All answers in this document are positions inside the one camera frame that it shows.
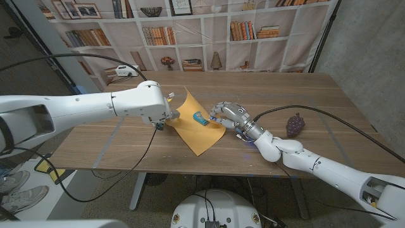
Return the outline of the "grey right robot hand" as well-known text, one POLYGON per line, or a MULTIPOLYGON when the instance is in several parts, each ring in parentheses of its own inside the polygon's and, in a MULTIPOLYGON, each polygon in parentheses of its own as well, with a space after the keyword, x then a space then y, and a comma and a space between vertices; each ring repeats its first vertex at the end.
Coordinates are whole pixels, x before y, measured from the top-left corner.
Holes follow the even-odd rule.
POLYGON ((259 139, 265 130, 260 127, 241 105, 232 102, 217 103, 209 117, 228 129, 239 129, 254 140, 259 139))

